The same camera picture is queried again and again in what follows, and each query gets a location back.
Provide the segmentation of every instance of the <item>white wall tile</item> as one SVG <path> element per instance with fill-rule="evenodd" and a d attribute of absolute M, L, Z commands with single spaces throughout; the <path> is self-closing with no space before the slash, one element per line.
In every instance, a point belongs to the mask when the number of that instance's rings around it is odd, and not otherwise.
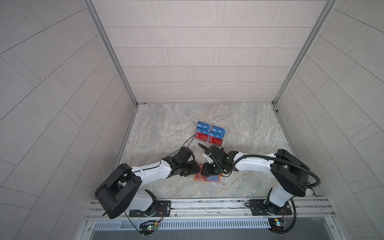
<path fill-rule="evenodd" d="M 308 89 L 308 87 L 301 82 L 297 87 L 297 90 L 293 94 L 293 97 L 303 110 L 310 124 L 314 124 L 324 113 L 325 109 Z"/>
<path fill-rule="evenodd" d="M 222 102 L 256 102 L 259 94 L 223 94 Z"/>
<path fill-rule="evenodd" d="M 18 207 L 33 208 L 38 196 L 0 187 L 0 203 Z"/>
<path fill-rule="evenodd" d="M 193 67 L 195 82 L 231 82 L 235 67 Z"/>
<path fill-rule="evenodd" d="M 383 14 L 384 2 L 380 0 L 356 0 L 351 1 L 351 6 L 346 12 L 347 15 L 362 21 L 380 31 L 384 31 Z"/>
<path fill-rule="evenodd" d="M 0 119 L 11 111 L 35 87 L 0 58 Z"/>
<path fill-rule="evenodd" d="M 299 104 L 297 104 L 295 98 L 293 97 L 291 92 L 288 90 L 285 90 L 284 94 L 281 97 L 281 101 L 284 103 L 284 106 L 287 109 L 290 116 L 293 116 L 293 114 L 299 108 Z"/>
<path fill-rule="evenodd" d="M 113 27 L 104 27 L 105 32 L 107 32 L 107 37 L 111 42 L 113 48 L 126 48 L 127 46 L 124 43 L 124 39 L 122 38 L 120 28 Z"/>
<path fill-rule="evenodd" d="M 308 56 L 305 56 L 303 62 L 297 70 L 297 75 L 299 75 L 311 91 L 319 83 L 324 74 L 324 71 L 321 70 L 321 68 Z"/>
<path fill-rule="evenodd" d="M 164 66 L 169 67 L 168 49 L 162 48 L 161 54 L 163 55 Z"/>
<path fill-rule="evenodd" d="M 213 48 L 168 48 L 171 66 L 212 66 Z"/>
<path fill-rule="evenodd" d="M 107 26 L 156 26 L 151 1 L 97 2 Z"/>
<path fill-rule="evenodd" d="M 0 53 L 37 33 L 11 0 L 3 1 L 1 9 Z"/>
<path fill-rule="evenodd" d="M 300 113 L 293 122 L 313 159 L 318 159 L 327 153 L 323 143 L 313 130 L 304 113 Z"/>
<path fill-rule="evenodd" d="M 216 26 L 223 26 L 225 1 L 217 2 Z"/>
<path fill-rule="evenodd" d="M 112 64 L 112 61 L 109 57 L 106 57 L 99 65 L 101 70 L 103 71 L 105 77 L 107 78 L 108 83 L 112 81 L 112 79 L 116 75 L 116 70 Z"/>
<path fill-rule="evenodd" d="M 0 160 L 0 184 L 8 178 L 11 172 L 15 169 L 15 165 Z"/>
<path fill-rule="evenodd" d="M 333 10 L 321 29 L 320 36 L 338 49 L 343 50 L 361 25 L 362 23 L 356 19 Z"/>
<path fill-rule="evenodd" d="M 278 1 L 226 1 L 223 26 L 271 26 Z"/>
<path fill-rule="evenodd" d="M 83 171 L 77 181 L 73 191 L 67 201 L 67 204 L 84 207 L 89 194 L 91 193 L 92 186 L 96 180 L 97 174 L 99 173 L 100 167 L 103 164 L 103 160 L 107 155 L 99 144 L 95 144 L 91 155 L 87 163 L 84 166 Z"/>
<path fill-rule="evenodd" d="M 120 77 L 116 75 L 101 95 L 99 101 L 109 114 L 112 112 L 113 107 L 124 89 Z"/>
<path fill-rule="evenodd" d="M 128 82 L 140 83 L 147 82 L 143 67 L 122 67 L 122 70 Z"/>
<path fill-rule="evenodd" d="M 384 33 L 370 28 L 349 53 L 351 58 L 381 79 L 381 81 L 384 81 L 383 41 Z"/>
<path fill-rule="evenodd" d="M 93 25 L 87 10 L 82 10 L 71 16 L 84 41 L 87 43 L 97 36 L 97 31 Z"/>
<path fill-rule="evenodd" d="M 361 143 L 365 139 L 375 135 L 376 133 L 380 132 L 381 129 L 375 124 L 372 123 L 368 127 L 364 128 L 360 132 L 356 133 L 353 137 L 349 138 L 349 142 L 356 146 L 357 144 Z"/>
<path fill-rule="evenodd" d="M 153 82 L 188 82 L 187 67 L 149 67 Z"/>
<path fill-rule="evenodd" d="M 321 165 L 329 162 L 330 160 L 332 160 L 331 156 L 329 155 L 329 153 L 326 153 L 323 156 L 321 156 L 319 159 L 315 160 L 314 163 L 316 164 L 317 167 L 320 167 Z"/>
<path fill-rule="evenodd" d="M 76 0 L 30 0 L 27 4 L 45 28 L 84 9 L 84 4 Z"/>
<path fill-rule="evenodd" d="M 181 94 L 151 94 L 145 95 L 146 100 L 149 103 L 170 103 L 170 102 L 182 102 L 183 98 Z"/>
<path fill-rule="evenodd" d="M 13 0 L 13 2 L 37 32 L 44 30 L 43 25 L 33 14 L 32 10 L 28 7 L 24 0 Z"/>
<path fill-rule="evenodd" d="M 319 171 L 347 225 L 351 227 L 371 224 L 335 163 L 329 161 L 320 166 Z"/>
<path fill-rule="evenodd" d="M 357 182 L 353 182 L 349 184 L 349 187 L 353 193 L 356 193 L 356 192 L 367 190 L 373 187 L 378 187 L 380 185 L 381 185 L 380 182 L 377 180 L 375 176 L 370 176 L 370 177 L 361 179 Z"/>
<path fill-rule="evenodd" d="M 301 48 L 312 28 L 287 28 L 280 48 Z"/>
<path fill-rule="evenodd" d="M 169 94 L 168 83 L 132 83 L 137 94 Z"/>
<path fill-rule="evenodd" d="M 84 41 L 83 37 L 81 36 L 79 30 L 77 29 L 75 23 L 73 22 L 72 18 L 66 18 L 64 20 L 68 26 L 70 27 L 71 31 L 73 32 L 74 36 L 76 37 L 77 41 L 80 43 L 81 46 L 84 46 L 86 42 Z"/>
<path fill-rule="evenodd" d="M 384 230 L 380 226 L 379 215 L 384 214 L 384 211 L 382 208 L 375 210 L 375 206 L 377 206 L 380 200 L 384 197 L 384 188 L 382 186 L 375 187 L 372 189 L 355 193 L 355 196 L 358 199 L 364 211 L 366 212 L 366 214 L 368 215 L 369 219 L 371 220 L 373 226 L 375 227 L 375 230 L 378 232 L 379 236 L 383 238 Z M 371 236 L 374 236 L 373 230 L 368 232 L 367 234 L 372 234 Z"/>
<path fill-rule="evenodd" d="M 106 58 L 108 56 L 107 50 L 105 49 L 104 44 L 101 42 L 100 36 L 96 36 L 93 39 L 94 43 L 96 44 L 97 49 L 99 50 L 101 56 L 103 58 Z"/>
<path fill-rule="evenodd" d="M 308 51 L 308 56 L 336 83 L 353 67 L 355 61 L 329 42 L 318 36 Z"/>
<path fill-rule="evenodd" d="M 318 91 L 316 98 L 347 138 L 352 137 L 372 123 L 372 120 L 359 106 L 331 79 Z"/>
<path fill-rule="evenodd" d="M 278 48 L 286 28 L 233 28 L 231 48 Z"/>
<path fill-rule="evenodd" d="M 72 158 L 68 157 L 67 155 L 65 155 L 62 159 L 62 161 L 60 162 L 62 165 L 74 170 L 75 172 L 78 172 L 78 173 L 81 173 L 84 166 L 81 165 L 80 163 L 76 162 L 75 160 L 73 160 Z"/>
<path fill-rule="evenodd" d="M 173 83 L 175 94 L 208 94 L 211 92 L 210 82 Z"/>
<path fill-rule="evenodd" d="M 313 27 L 326 1 L 287 1 L 278 26 Z"/>
<path fill-rule="evenodd" d="M 118 48 L 118 50 L 122 65 L 125 67 L 164 66 L 160 48 Z"/>
<path fill-rule="evenodd" d="M 365 163 L 373 171 L 381 184 L 384 184 L 384 173 L 382 171 L 384 163 L 380 156 L 383 141 L 384 132 L 381 131 L 355 146 L 357 152 L 364 159 Z"/>
<path fill-rule="evenodd" d="M 221 48 L 219 66 L 257 66 L 261 48 Z"/>
<path fill-rule="evenodd" d="M 312 127 L 314 130 L 316 130 L 318 127 L 320 127 L 328 118 L 330 118 L 329 114 L 325 112 L 319 119 L 316 120 L 314 124 L 312 124 Z"/>
<path fill-rule="evenodd" d="M 360 41 L 360 39 L 364 36 L 364 34 L 368 31 L 369 28 L 370 26 L 363 23 L 363 25 L 359 28 L 359 30 L 355 33 L 352 39 L 345 46 L 343 52 L 348 55 L 356 46 L 356 44 Z"/>
<path fill-rule="evenodd" d="M 0 204 L 0 226 L 2 239 L 14 239 L 20 227 L 31 210 L 24 207 L 16 207 Z"/>
<path fill-rule="evenodd" d="M 347 183 L 373 175 L 331 118 L 316 129 L 316 133 Z"/>
<path fill-rule="evenodd" d="M 18 164 L 72 96 L 50 75 L 0 121 L 0 159 Z"/>
<path fill-rule="evenodd" d="M 120 27 L 127 48 L 174 48 L 175 33 L 170 27 Z"/>
<path fill-rule="evenodd" d="M 41 79 L 36 76 L 11 50 L 0 55 L 9 65 L 11 65 L 19 74 L 21 74 L 28 82 L 37 87 L 41 83 Z"/>
<path fill-rule="evenodd" d="M 156 26 L 163 26 L 163 20 L 161 18 L 160 5 L 158 0 L 152 0 L 153 15 L 155 16 Z"/>
<path fill-rule="evenodd" d="M 40 195 L 67 152 L 80 128 L 60 112 L 43 132 L 4 187 Z"/>
<path fill-rule="evenodd" d="M 264 64 L 266 55 L 268 54 L 269 48 L 263 48 L 262 53 L 260 55 L 259 62 L 257 63 L 258 66 L 262 66 Z"/>
<path fill-rule="evenodd" d="M 216 26 L 217 1 L 159 1 L 163 26 Z"/>
<path fill-rule="evenodd" d="M 78 177 L 77 172 L 59 164 L 15 239 L 48 239 Z"/>
<path fill-rule="evenodd" d="M 276 94 L 281 87 L 281 83 L 271 83 L 271 82 L 257 82 L 253 93 L 260 94 Z"/>
<path fill-rule="evenodd" d="M 78 220 L 79 218 L 77 217 L 60 215 L 55 227 L 52 230 L 49 240 L 70 239 Z"/>
<path fill-rule="evenodd" d="M 286 4 L 286 1 L 279 1 L 279 4 L 277 5 L 277 9 L 273 16 L 271 27 L 277 27 L 277 25 L 279 24 L 281 15 L 285 8 L 285 4 Z"/>
<path fill-rule="evenodd" d="M 339 82 L 339 86 L 381 129 L 384 128 L 383 82 L 356 64 Z"/>
<path fill-rule="evenodd" d="M 80 49 L 68 24 L 61 21 L 12 48 L 39 78 L 45 79 Z"/>
<path fill-rule="evenodd" d="M 221 94 L 183 94 L 183 102 L 220 102 Z"/>
<path fill-rule="evenodd" d="M 115 132 L 119 126 L 122 115 L 122 110 L 116 104 L 100 134 L 100 138 L 104 140 L 106 144 L 111 145 L 113 136 L 115 136 Z"/>
<path fill-rule="evenodd" d="M 248 93 L 250 82 L 217 82 L 215 93 Z"/>
<path fill-rule="evenodd" d="M 69 99 L 67 105 L 85 121 L 105 88 L 106 86 L 99 74 L 93 71 Z"/>
<path fill-rule="evenodd" d="M 55 75 L 75 93 L 102 60 L 96 44 L 91 41 L 56 69 Z"/>
<path fill-rule="evenodd" d="M 229 48 L 232 28 L 175 28 L 178 48 Z"/>
<path fill-rule="evenodd" d="M 327 74 L 324 74 L 323 77 L 320 79 L 320 81 L 316 84 L 316 86 L 312 89 L 313 94 L 316 95 L 316 93 L 319 92 L 319 90 L 323 87 L 323 85 L 328 81 L 329 76 Z"/>
<path fill-rule="evenodd" d="M 66 155 L 84 166 L 106 121 L 102 112 L 94 107 Z"/>
<path fill-rule="evenodd" d="M 289 116 L 287 109 L 285 108 L 283 101 L 277 103 L 277 109 L 279 110 L 280 116 L 284 121 L 284 125 L 289 134 L 292 134 L 296 131 L 295 124 L 293 123 L 291 116 Z"/>
<path fill-rule="evenodd" d="M 81 207 L 65 204 L 65 207 L 61 212 L 61 214 L 71 216 L 71 217 L 80 217 L 82 211 L 83 211 L 83 208 Z"/>
<path fill-rule="evenodd" d="M 300 48 L 270 48 L 263 66 L 292 66 Z"/>
<path fill-rule="evenodd" d="M 258 102 L 272 102 L 276 98 L 276 94 L 259 94 Z"/>

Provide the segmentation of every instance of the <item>black cable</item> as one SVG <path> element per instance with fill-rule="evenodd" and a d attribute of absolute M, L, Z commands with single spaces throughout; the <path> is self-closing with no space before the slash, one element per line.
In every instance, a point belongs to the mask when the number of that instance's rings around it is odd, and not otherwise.
<path fill-rule="evenodd" d="M 141 232 L 136 228 L 135 225 L 133 225 L 132 221 L 129 219 L 128 214 L 124 211 L 125 215 L 127 215 L 128 220 L 131 222 L 132 226 L 136 229 L 136 231 L 141 235 Z"/>
<path fill-rule="evenodd" d="M 293 221 L 292 221 L 291 225 L 287 229 L 285 229 L 285 230 L 283 230 L 281 232 L 272 231 L 273 233 L 279 233 L 279 234 L 287 233 L 295 225 L 295 223 L 296 223 L 296 206 L 295 206 L 295 204 L 293 202 L 293 199 L 291 199 L 291 204 L 292 204 L 292 208 L 293 208 Z"/>

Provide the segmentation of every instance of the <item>red card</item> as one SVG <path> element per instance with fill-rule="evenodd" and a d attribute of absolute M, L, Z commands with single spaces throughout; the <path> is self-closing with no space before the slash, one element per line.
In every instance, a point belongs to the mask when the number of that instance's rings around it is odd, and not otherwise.
<path fill-rule="evenodd" d="M 220 139 L 220 138 L 217 138 L 217 137 L 209 136 L 209 143 L 221 147 L 221 144 L 223 143 L 223 140 Z"/>

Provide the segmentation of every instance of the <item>marble floor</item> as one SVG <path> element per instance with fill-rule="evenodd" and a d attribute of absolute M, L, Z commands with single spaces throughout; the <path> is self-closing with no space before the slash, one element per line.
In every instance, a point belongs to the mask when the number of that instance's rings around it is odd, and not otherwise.
<path fill-rule="evenodd" d="M 269 154 L 286 149 L 292 153 L 270 103 L 141 104 L 120 163 L 133 167 L 158 162 L 195 134 L 198 121 L 227 130 L 222 146 L 225 152 Z M 198 143 L 210 144 L 194 139 L 189 147 L 197 162 L 205 162 Z M 270 174 L 242 171 L 221 177 L 220 183 L 177 175 L 143 189 L 158 198 L 256 197 L 266 196 L 276 184 Z"/>

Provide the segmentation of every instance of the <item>wire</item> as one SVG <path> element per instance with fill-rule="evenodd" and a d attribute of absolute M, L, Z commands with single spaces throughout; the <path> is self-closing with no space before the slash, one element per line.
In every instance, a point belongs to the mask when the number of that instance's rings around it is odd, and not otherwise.
<path fill-rule="evenodd" d="M 135 225 L 133 225 L 132 221 L 129 219 L 128 214 L 124 211 L 125 215 L 127 215 L 128 220 L 131 222 L 132 226 L 136 229 L 136 231 L 141 235 L 141 232 L 136 228 Z"/>
<path fill-rule="evenodd" d="M 281 232 L 277 232 L 277 231 L 272 230 L 273 233 L 279 233 L 279 234 L 287 233 L 287 232 L 289 232 L 289 231 L 293 228 L 293 226 L 295 225 L 295 223 L 296 223 L 296 206 L 295 206 L 295 204 L 293 203 L 293 199 L 291 199 L 291 203 L 292 203 L 292 208 L 293 208 L 293 222 L 291 223 L 291 225 L 290 225 L 287 229 L 285 229 L 285 230 L 283 230 L 283 231 L 281 231 Z"/>
<path fill-rule="evenodd" d="M 181 146 L 184 146 L 184 144 L 186 144 L 191 138 L 193 138 L 195 135 L 192 135 L 188 140 L 186 140 L 184 143 L 183 143 L 183 145 L 181 145 Z M 180 148 L 179 149 L 177 149 L 176 151 L 174 151 L 173 153 L 171 153 L 171 154 L 169 154 L 168 156 L 166 156 L 166 157 L 169 157 L 169 156 L 171 156 L 172 154 L 174 154 L 175 152 L 177 152 L 177 151 L 179 151 L 180 150 Z"/>

